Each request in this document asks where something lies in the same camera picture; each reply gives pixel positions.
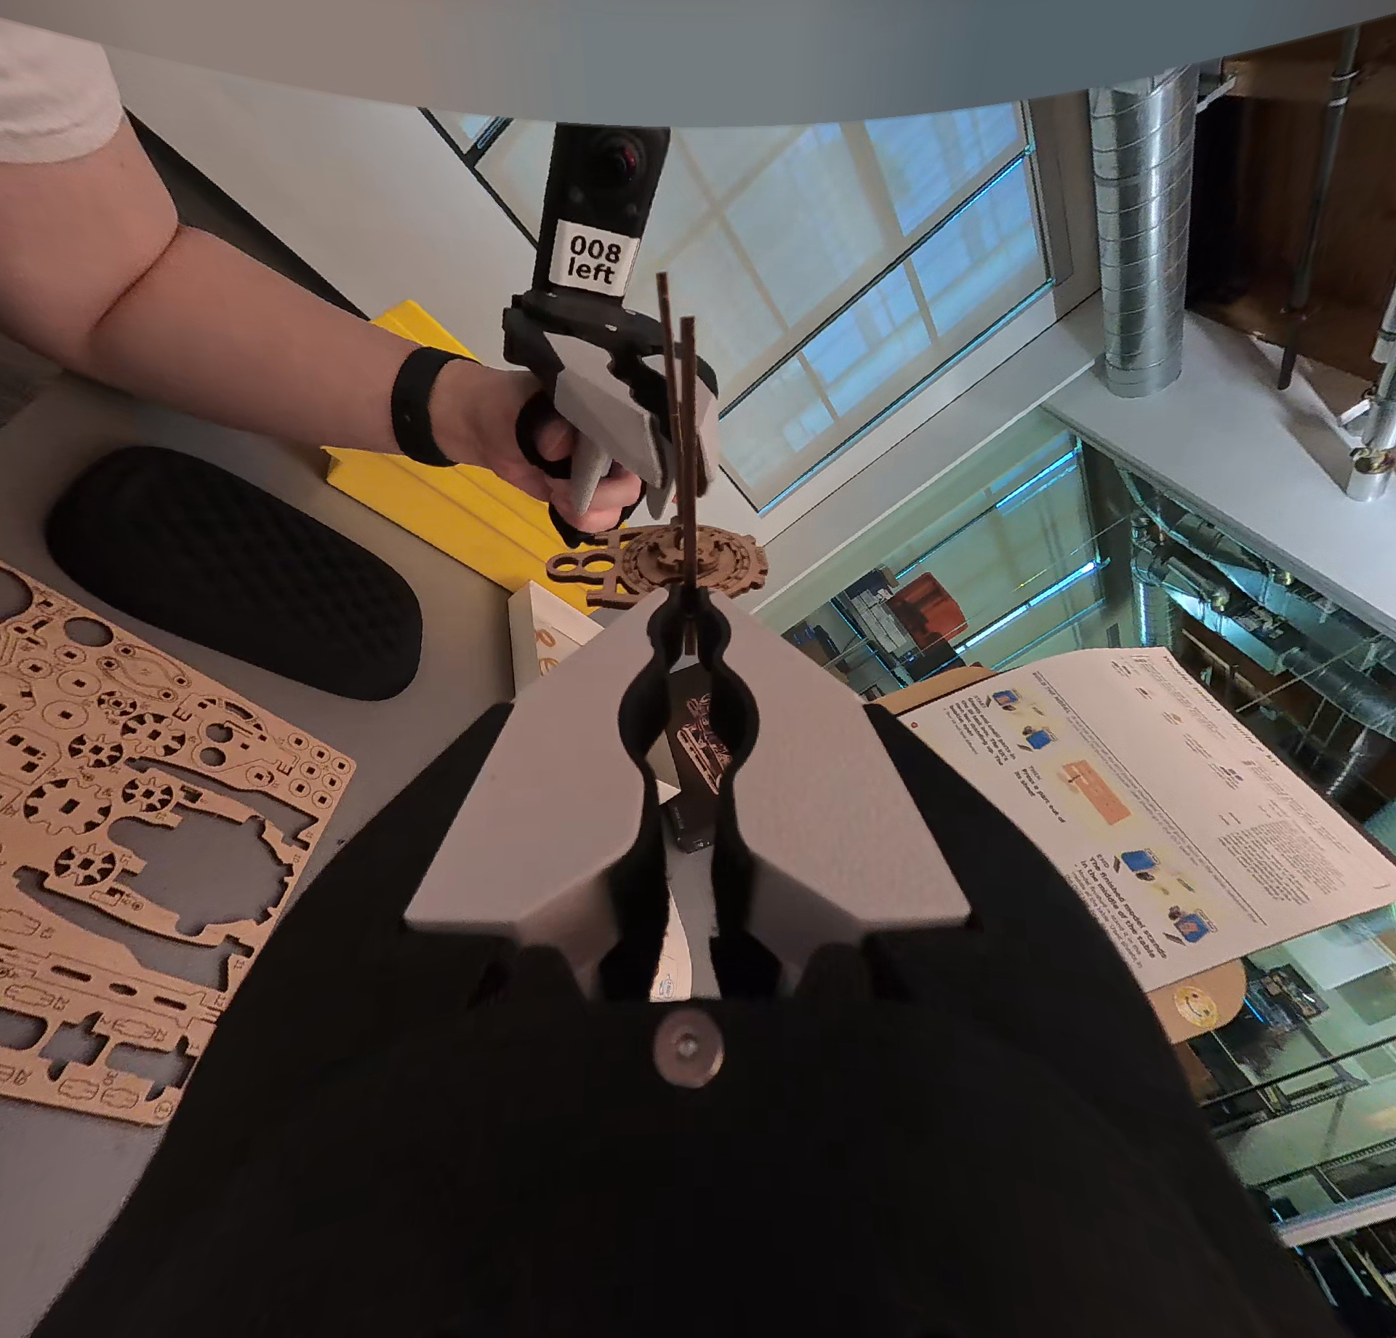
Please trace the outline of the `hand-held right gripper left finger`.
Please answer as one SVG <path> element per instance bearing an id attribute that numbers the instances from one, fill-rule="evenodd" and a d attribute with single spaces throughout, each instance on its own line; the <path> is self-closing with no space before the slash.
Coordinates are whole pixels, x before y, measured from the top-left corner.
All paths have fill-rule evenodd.
<path id="1" fill-rule="evenodd" d="M 623 747 L 623 692 L 655 652 L 647 597 L 514 694 L 404 912 L 423 933 L 551 945 L 592 977 L 615 945 L 606 872 L 640 833 L 647 764 Z"/>

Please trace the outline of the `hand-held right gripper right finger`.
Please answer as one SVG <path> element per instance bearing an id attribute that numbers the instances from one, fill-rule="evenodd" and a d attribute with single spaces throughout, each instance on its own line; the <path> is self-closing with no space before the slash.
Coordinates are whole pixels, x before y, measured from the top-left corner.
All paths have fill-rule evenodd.
<path id="1" fill-rule="evenodd" d="M 775 998 L 830 945 L 963 928 L 970 905 L 875 718 L 723 595 L 693 614 L 710 726 L 729 753 L 710 884 L 722 998 Z"/>

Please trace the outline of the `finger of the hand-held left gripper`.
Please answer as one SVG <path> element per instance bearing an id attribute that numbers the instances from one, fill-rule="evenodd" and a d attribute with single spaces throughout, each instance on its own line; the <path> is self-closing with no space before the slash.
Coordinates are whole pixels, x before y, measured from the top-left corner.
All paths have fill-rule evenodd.
<path id="1" fill-rule="evenodd" d="M 649 414 L 655 452 L 661 464 L 661 485 L 649 485 L 651 521 L 668 521 L 676 508 L 676 449 L 672 447 L 672 412 L 663 359 L 649 359 Z M 695 363 L 695 426 L 697 426 L 697 496 L 703 498 L 720 471 L 720 380 L 704 359 Z"/>
<path id="2" fill-rule="evenodd" d="M 661 424 L 666 411 L 647 407 L 640 390 L 619 376 L 609 348 L 554 335 L 554 355 L 560 361 L 554 380 L 554 409 L 560 416 L 646 487 L 670 487 L 672 449 Z"/>

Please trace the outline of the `person's left forearm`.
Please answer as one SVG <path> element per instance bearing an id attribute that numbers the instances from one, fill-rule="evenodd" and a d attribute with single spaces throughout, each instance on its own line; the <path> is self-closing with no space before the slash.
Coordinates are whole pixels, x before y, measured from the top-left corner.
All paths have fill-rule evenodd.
<path id="1" fill-rule="evenodd" d="M 391 452 L 410 344 L 184 226 L 129 122 L 68 162 L 4 164 L 4 335 L 205 422 Z"/>

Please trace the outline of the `black model kit box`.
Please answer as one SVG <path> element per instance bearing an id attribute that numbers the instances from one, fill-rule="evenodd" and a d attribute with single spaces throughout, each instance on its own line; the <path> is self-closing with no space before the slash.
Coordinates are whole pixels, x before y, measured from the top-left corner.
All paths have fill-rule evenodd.
<path id="1" fill-rule="evenodd" d="M 720 789 L 729 766 L 729 749 L 710 720 L 710 675 L 693 663 L 666 677 L 668 720 L 659 755 L 668 755 L 672 774 L 659 779 L 674 787 L 661 802 L 676 848 L 697 853 L 714 842 Z"/>

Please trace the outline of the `person's left hand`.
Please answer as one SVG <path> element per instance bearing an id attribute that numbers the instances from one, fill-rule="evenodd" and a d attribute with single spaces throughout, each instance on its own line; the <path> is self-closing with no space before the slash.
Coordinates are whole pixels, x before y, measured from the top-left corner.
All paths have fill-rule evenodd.
<path id="1" fill-rule="evenodd" d="M 429 395 L 429 422 L 444 456 L 467 468 L 484 468 L 520 492 L 549 504 L 575 530 L 600 534 L 619 525 L 640 502 L 644 483 L 621 468 L 598 483 L 589 509 L 571 506 L 570 483 L 552 479 L 518 449 L 516 424 L 524 407 L 541 392 L 528 371 L 490 369 L 471 359 L 452 359 L 439 373 Z"/>

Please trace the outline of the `white cardboard box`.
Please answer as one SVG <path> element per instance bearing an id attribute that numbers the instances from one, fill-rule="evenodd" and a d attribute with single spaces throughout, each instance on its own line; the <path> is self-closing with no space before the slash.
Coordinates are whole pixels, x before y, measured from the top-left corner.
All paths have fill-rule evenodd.
<path id="1" fill-rule="evenodd" d="M 507 614 L 514 694 L 602 633 L 596 620 L 532 580 L 509 597 Z"/>

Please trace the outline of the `black wristband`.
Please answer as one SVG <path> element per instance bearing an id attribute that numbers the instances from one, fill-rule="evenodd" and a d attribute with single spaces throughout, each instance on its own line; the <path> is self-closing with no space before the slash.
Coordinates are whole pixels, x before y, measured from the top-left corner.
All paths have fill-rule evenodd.
<path id="1" fill-rule="evenodd" d="M 478 369 L 471 355 L 446 352 L 442 348 L 416 346 L 393 378 L 389 414 L 397 452 L 423 468 L 458 468 L 435 437 L 431 418 L 431 395 L 439 376 L 452 363 L 467 363 Z"/>

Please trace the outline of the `printed instruction sheet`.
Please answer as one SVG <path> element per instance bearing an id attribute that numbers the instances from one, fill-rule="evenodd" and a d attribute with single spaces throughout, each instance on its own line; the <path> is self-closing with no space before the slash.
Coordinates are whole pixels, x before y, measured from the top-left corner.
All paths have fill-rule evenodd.
<path id="1" fill-rule="evenodd" d="M 900 713 L 1033 840 L 1145 992 L 1392 903 L 1392 859 L 1162 648 L 1094 648 Z"/>

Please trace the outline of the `black foam wrist rest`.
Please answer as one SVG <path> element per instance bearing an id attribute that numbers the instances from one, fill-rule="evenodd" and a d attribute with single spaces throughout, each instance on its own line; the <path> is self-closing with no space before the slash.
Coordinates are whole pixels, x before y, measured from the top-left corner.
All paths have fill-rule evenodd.
<path id="1" fill-rule="evenodd" d="M 100 456 L 61 492 L 43 540 L 93 597 L 283 679 L 383 701 L 418 675 L 423 616 L 395 568 L 197 456 Z"/>

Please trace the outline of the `white shirt sleeve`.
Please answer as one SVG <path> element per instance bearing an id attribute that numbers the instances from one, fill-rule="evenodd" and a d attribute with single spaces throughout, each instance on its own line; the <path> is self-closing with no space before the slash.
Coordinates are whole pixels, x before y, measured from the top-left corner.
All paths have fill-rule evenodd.
<path id="1" fill-rule="evenodd" d="M 2 21 L 2 164 L 85 158 L 114 139 L 123 103 L 102 46 Z"/>

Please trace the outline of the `dark metal pipe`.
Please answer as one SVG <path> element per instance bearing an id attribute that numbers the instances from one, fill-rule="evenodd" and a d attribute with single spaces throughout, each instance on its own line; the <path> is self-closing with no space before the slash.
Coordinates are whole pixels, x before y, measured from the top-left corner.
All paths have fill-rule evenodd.
<path id="1" fill-rule="evenodd" d="M 1284 304 L 1286 331 L 1276 382 L 1276 388 L 1280 392 L 1288 392 L 1293 382 L 1295 363 L 1299 355 L 1299 335 L 1303 329 L 1303 321 L 1307 319 L 1310 310 L 1324 209 L 1331 192 L 1341 129 L 1344 125 L 1346 108 L 1360 72 L 1356 63 L 1360 40 L 1360 23 L 1350 25 L 1341 32 L 1335 68 L 1329 74 L 1327 89 L 1324 93 L 1316 169 L 1303 224 L 1299 257 L 1288 285 L 1288 298 Z"/>

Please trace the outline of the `silver metal pole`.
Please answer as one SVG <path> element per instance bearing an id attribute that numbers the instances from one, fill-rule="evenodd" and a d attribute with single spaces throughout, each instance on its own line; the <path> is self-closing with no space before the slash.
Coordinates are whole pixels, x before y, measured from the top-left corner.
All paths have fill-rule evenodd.
<path id="1" fill-rule="evenodd" d="M 1379 374 L 1363 399 L 1365 424 L 1358 447 L 1350 452 L 1346 479 L 1346 496 L 1356 504 L 1379 500 L 1394 475 L 1394 291 L 1388 295 L 1371 359 Z"/>

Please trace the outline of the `window with white frame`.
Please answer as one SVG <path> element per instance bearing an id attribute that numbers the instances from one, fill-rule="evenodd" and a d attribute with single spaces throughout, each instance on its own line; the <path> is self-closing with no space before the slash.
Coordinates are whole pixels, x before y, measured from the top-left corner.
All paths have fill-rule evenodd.
<path id="1" fill-rule="evenodd" d="M 729 490 L 794 515 L 1054 321 L 1029 106 L 674 129 L 630 308 L 657 272 L 720 380 Z"/>

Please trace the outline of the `silver ventilation duct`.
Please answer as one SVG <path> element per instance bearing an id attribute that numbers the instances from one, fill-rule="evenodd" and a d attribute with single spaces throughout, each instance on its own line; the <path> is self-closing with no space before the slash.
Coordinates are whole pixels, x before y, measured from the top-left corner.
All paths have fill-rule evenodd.
<path id="1" fill-rule="evenodd" d="M 1181 373 L 1196 65 L 1090 89 L 1103 378 L 1122 399 Z"/>

